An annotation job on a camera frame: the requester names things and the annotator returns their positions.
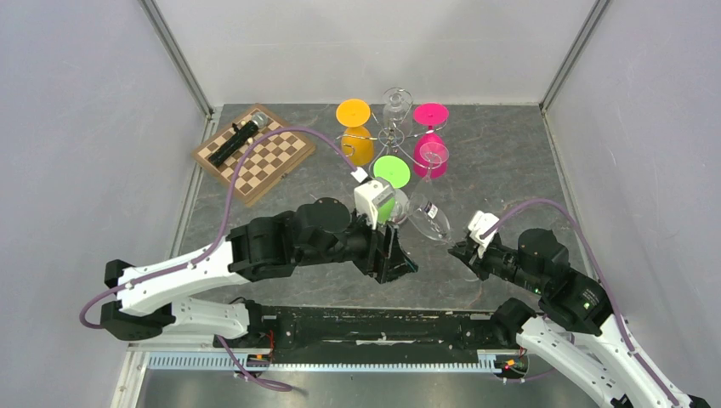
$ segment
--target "metal frame edge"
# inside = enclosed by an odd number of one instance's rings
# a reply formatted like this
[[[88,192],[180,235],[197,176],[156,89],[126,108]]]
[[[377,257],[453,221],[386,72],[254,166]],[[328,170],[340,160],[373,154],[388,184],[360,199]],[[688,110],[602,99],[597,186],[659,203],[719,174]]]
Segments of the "metal frame edge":
[[[156,1],[138,0],[138,3],[140,3],[140,6],[145,11],[145,15],[148,16],[148,20],[156,30],[158,38],[160,38],[163,47],[165,47],[170,60],[173,62],[175,67],[178,69],[180,76],[185,81],[185,85],[190,90],[190,94],[196,101],[198,108],[209,119],[213,114],[213,107],[210,105],[210,102],[207,100],[200,83],[193,74],[193,71],[188,64],[188,60],[183,56],[183,52],[180,50],[178,42],[175,41],[175,37],[173,37],[173,33],[170,31],[170,27],[163,18]]]
[[[554,99],[556,99],[556,95],[558,95],[559,90],[563,86],[566,78],[568,78],[568,75],[571,73],[574,65],[576,65],[578,57],[583,52],[583,49],[586,47],[588,39],[595,31],[596,26],[603,17],[605,11],[608,9],[608,5],[611,3],[611,1],[612,0],[596,0],[596,2],[591,7],[591,11],[588,12],[586,20],[583,21],[581,30],[578,32],[578,34],[576,34],[576,38],[573,40],[573,43],[571,44],[568,53],[566,53],[563,62],[561,62],[559,70],[556,72],[554,79],[548,86],[548,90],[543,95],[543,99],[541,99],[541,103],[539,104],[539,106],[541,107],[541,112],[543,114],[545,114],[545,112],[554,102]]]
[[[578,217],[578,205],[576,204],[576,195],[573,193],[573,188],[566,177],[565,165],[563,160],[560,158],[558,146],[554,138],[554,133],[551,131],[551,125],[548,123],[548,115],[546,112],[541,111],[541,118],[543,119],[543,126],[546,128],[546,136],[548,137],[548,144],[551,145],[551,154],[554,157],[554,163],[556,164],[556,171],[559,174],[559,181],[561,183],[561,190],[563,191],[565,206],[568,209],[568,213],[578,222],[579,225],[583,226],[583,222]],[[593,269],[590,261],[588,261],[588,255],[583,249],[581,238],[578,234],[575,234],[576,242],[581,250],[581,259],[583,260],[583,268],[586,270],[586,275],[591,276],[594,279],[599,277],[596,275],[596,271]]]
[[[222,107],[213,110],[213,114],[208,116],[203,135],[200,142],[209,138],[218,128],[218,120]],[[190,221],[190,214],[195,205],[198,190],[202,180],[202,170],[200,166],[193,167],[193,173],[190,176],[188,190],[185,193],[183,208],[180,212],[178,228],[175,231],[173,245],[169,250],[167,258],[177,257],[180,253],[180,245],[185,237],[185,229]],[[148,370],[148,361],[150,360],[151,351],[136,350],[132,346],[128,346],[125,353],[125,360],[122,363],[120,376],[111,400],[111,408],[135,408],[140,398],[140,390],[143,386],[145,373]]]
[[[120,377],[117,379],[111,408],[135,408],[148,369],[150,353],[128,351],[122,362]]]

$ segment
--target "black microphone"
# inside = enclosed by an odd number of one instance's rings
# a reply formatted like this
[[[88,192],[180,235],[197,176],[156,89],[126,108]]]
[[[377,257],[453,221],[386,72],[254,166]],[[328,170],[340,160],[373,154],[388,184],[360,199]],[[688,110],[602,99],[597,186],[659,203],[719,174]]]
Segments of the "black microphone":
[[[223,143],[207,160],[215,167],[219,167],[225,162],[225,159],[240,149],[259,129],[265,128],[266,124],[268,124],[268,117],[263,112],[254,114],[242,127],[238,127],[233,123],[233,131],[236,134]]]

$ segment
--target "white wall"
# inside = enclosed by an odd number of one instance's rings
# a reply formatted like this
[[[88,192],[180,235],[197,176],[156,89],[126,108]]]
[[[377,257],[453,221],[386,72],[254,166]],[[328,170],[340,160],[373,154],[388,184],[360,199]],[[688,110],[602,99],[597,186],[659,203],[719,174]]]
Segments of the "white wall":
[[[593,0],[157,0],[212,104],[537,103]]]
[[[633,333],[721,405],[721,3],[613,2],[549,112]]]
[[[134,0],[2,2],[0,61],[0,405],[108,406],[126,344],[77,313],[167,253],[203,118]]]

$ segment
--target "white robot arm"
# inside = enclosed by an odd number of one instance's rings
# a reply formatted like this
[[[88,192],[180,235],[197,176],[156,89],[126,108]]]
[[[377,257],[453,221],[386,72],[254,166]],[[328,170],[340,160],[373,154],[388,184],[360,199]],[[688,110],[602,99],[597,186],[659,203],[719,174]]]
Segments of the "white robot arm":
[[[513,250],[501,243],[495,230],[485,234],[497,222],[492,214],[477,212],[465,241],[449,253],[482,280],[496,275],[540,295],[541,310],[576,339],[576,344],[570,343],[525,303],[511,298],[491,317],[502,343],[538,354],[599,406],[709,406],[672,384],[630,335],[632,344],[626,344],[621,330],[628,328],[616,318],[605,289],[569,265],[568,249],[552,231],[528,229],[519,237],[518,250]]]

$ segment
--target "purple cable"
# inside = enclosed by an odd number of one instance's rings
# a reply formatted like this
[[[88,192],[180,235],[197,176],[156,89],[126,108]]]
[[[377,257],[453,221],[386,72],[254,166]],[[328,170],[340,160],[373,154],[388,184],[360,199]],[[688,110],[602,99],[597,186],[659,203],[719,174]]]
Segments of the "purple cable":
[[[243,156],[241,156],[241,159],[238,161],[238,163],[236,164],[236,168],[233,171],[233,177],[230,179],[230,185],[228,186],[228,195],[225,197],[225,211],[223,213],[223,221],[221,221],[220,228],[218,229],[218,236],[215,237],[215,241],[213,241],[213,244],[211,244],[207,248],[207,250],[205,250],[205,252],[203,252],[200,256],[191,259],[191,261],[190,261],[191,263],[197,264],[198,262],[203,260],[208,255],[211,255],[218,248],[218,246],[220,245],[220,242],[223,240],[223,237],[225,237],[225,229],[228,226],[228,219],[230,218],[230,204],[233,201],[233,187],[236,185],[236,180],[238,179],[238,175],[241,172],[243,163],[245,163],[248,155],[250,155],[250,152],[252,152],[253,149],[255,149],[255,146],[259,145],[261,142],[263,142],[267,138],[269,138],[271,136],[275,136],[280,133],[284,133],[284,132],[303,132],[303,133],[312,134],[312,135],[316,136],[317,138],[326,142],[329,146],[331,146],[336,151],[336,153],[338,153],[338,155],[341,156],[345,160],[346,163],[348,163],[348,165],[350,166],[351,169],[353,169],[353,171],[355,171],[358,168],[355,164],[353,164],[353,162],[350,161],[350,159],[348,157],[346,157],[343,154],[343,152],[325,134],[316,132],[315,130],[313,130],[309,127],[298,127],[298,126],[291,126],[291,127],[284,127],[284,128],[282,127],[282,128],[270,131],[270,132],[260,136],[259,138],[255,139],[253,144],[251,144],[247,148],[246,152],[243,153]],[[156,278],[158,276],[172,274],[173,272],[177,272],[177,271],[185,269],[187,267],[188,267],[187,263],[182,263],[182,264],[180,263],[178,265],[171,266],[169,268],[161,269],[161,270],[158,270],[157,272],[153,272],[151,274],[141,276],[138,279],[133,279],[129,283],[132,286],[135,286],[135,285],[138,285],[139,283],[143,283],[147,280]],[[115,287],[112,287],[112,288],[98,294],[97,296],[93,297],[92,299],[90,299],[90,301],[85,303],[85,306],[83,306],[82,309],[80,309],[80,323],[83,326],[90,328],[90,329],[102,329],[103,326],[101,326],[99,324],[95,324],[95,323],[90,323],[88,321],[88,317],[87,317],[88,311],[100,300],[107,298],[108,296],[110,296],[114,293],[118,293],[119,291],[122,291],[124,289],[126,289],[125,286],[120,286],[120,285],[115,286]],[[266,379],[258,379],[256,377],[253,377],[245,369],[245,367],[243,367],[241,362],[238,361],[236,356],[233,354],[232,350],[230,350],[230,347],[228,347],[228,343],[225,342],[225,339],[222,338],[221,336],[218,336],[218,340],[220,341],[221,344],[223,344],[223,348],[225,349],[225,351],[228,353],[230,358],[233,360],[233,363],[236,365],[236,367],[238,367],[238,369],[240,369],[240,371],[243,373],[243,376],[245,376],[245,378],[247,380],[250,380],[251,382],[256,383],[257,385],[259,385],[263,388],[267,388],[271,391],[278,391],[278,392],[292,391],[292,387],[283,382],[266,380]]]
[[[246,367],[241,364],[241,362],[238,360],[235,354],[233,354],[233,350],[230,349],[228,346],[228,343],[225,341],[224,338],[221,336],[216,336],[218,338],[218,341],[220,344],[223,345],[223,349],[225,349],[225,352],[228,353],[230,358],[233,360],[233,363],[238,367],[238,370],[240,370],[243,373],[243,376],[246,378],[246,380],[251,381],[252,383],[256,383],[257,385],[267,388],[270,391],[277,391],[279,393],[288,393],[292,391],[292,385],[276,381],[276,380],[268,380],[265,378],[256,378],[246,370]]]
[[[302,127],[302,126],[291,126],[291,127],[284,127],[284,128],[281,127],[276,130],[267,132],[266,134],[260,136],[259,138],[256,138],[255,141],[253,142],[253,144],[251,144],[247,148],[246,152],[243,153],[243,156],[241,156],[241,159],[238,161],[238,163],[236,164],[236,168],[233,171],[233,177],[230,179],[230,184],[228,185],[228,195],[225,197],[225,211],[223,213],[223,221],[220,222],[220,228],[218,229],[218,236],[215,237],[215,241],[213,241],[213,244],[211,244],[205,252],[200,254],[198,257],[191,259],[191,261],[190,261],[191,263],[197,264],[198,262],[203,260],[208,255],[211,255],[218,248],[218,245],[220,245],[220,242],[223,240],[223,237],[225,237],[225,232],[226,232],[225,229],[228,226],[228,219],[230,217],[230,204],[233,201],[233,186],[236,185],[236,180],[238,179],[238,175],[241,172],[243,163],[245,163],[248,155],[250,155],[250,152],[252,152],[253,149],[255,149],[255,146],[260,145],[260,143],[263,142],[264,140],[266,140],[267,138],[269,138],[271,136],[275,136],[280,133],[284,133],[284,132],[303,132],[303,133],[312,134],[312,135],[316,136],[317,138],[319,138],[320,140],[323,140],[324,142],[326,142],[329,146],[331,146],[336,151],[336,153],[338,153],[338,155],[341,156],[343,158],[343,160],[345,160],[346,163],[348,163],[348,165],[350,166],[351,169],[353,169],[353,171],[355,171],[358,168],[355,164],[353,164],[353,162],[350,161],[350,159],[348,157],[346,157],[346,155],[325,134],[317,132],[309,127]],[[158,276],[172,274],[173,272],[177,272],[179,270],[185,269],[187,266],[188,266],[187,263],[182,263],[182,264],[178,264],[175,266],[171,266],[169,268],[161,269],[161,270],[158,270],[158,271],[153,272],[148,275],[140,276],[138,279],[133,279],[129,283],[132,286],[136,286],[139,283],[143,283],[145,281],[156,278]],[[89,329],[102,329],[103,326],[97,325],[95,323],[90,323],[88,321],[88,318],[86,316],[88,314],[88,311],[100,300],[107,298],[108,296],[110,296],[114,293],[118,293],[119,291],[122,291],[125,288],[126,288],[125,286],[115,286],[115,287],[108,289],[107,291],[100,293],[98,296],[90,299],[90,301],[87,302],[85,304],[85,306],[82,307],[82,309],[80,309],[80,323]]]
[[[578,235],[578,239],[581,240],[581,243],[583,244],[583,249],[586,251],[586,254],[588,255],[588,259],[591,261],[591,265],[593,266],[593,269],[596,271],[596,274],[599,276],[599,280],[601,281],[601,285],[606,290],[606,293],[608,294],[608,298],[610,301],[611,308],[613,309],[613,315],[616,319],[616,325],[618,326],[618,331],[621,332],[621,336],[623,337],[623,342],[627,345],[628,351],[633,353],[636,357],[636,360],[639,362],[641,366],[644,367],[644,370],[648,372],[649,376],[653,378],[654,382],[659,386],[659,388],[663,391],[663,393],[668,397],[668,399],[673,403],[673,405],[678,405],[678,399],[676,396],[673,395],[670,389],[666,386],[666,384],[663,383],[663,381],[658,377],[655,371],[651,369],[649,366],[649,363],[646,362],[646,360],[641,356],[639,353],[634,353],[636,351],[636,348],[631,343],[631,338],[628,336],[628,332],[626,331],[626,328],[623,326],[623,316],[621,315],[621,309],[618,306],[618,302],[616,301],[616,297],[613,295],[613,293],[610,291],[610,286],[608,285],[608,281],[606,280],[603,271],[601,270],[601,267],[599,266],[599,262],[596,260],[596,257],[593,255],[593,251],[591,250],[591,246],[588,244],[588,241],[586,240],[586,236],[583,234],[583,231],[581,231],[581,225],[576,222],[575,219],[568,213],[568,211],[561,206],[558,202],[549,200],[548,198],[534,198],[528,201],[524,201],[520,203],[518,206],[514,207],[511,211],[506,212],[503,214],[501,219],[498,220],[495,224],[493,224],[485,233],[481,234],[480,238],[486,238],[488,235],[490,235],[493,231],[498,230],[501,228],[503,224],[506,223],[510,218],[512,218],[514,215],[524,211],[526,208],[534,206],[536,204],[547,204],[551,207],[554,207],[555,209],[559,210],[560,213],[568,219],[568,222],[571,224],[571,227],[573,227],[573,230],[576,232],[576,235]],[[550,374],[552,371],[545,372],[543,374],[539,374],[539,376],[544,376],[547,374]]]

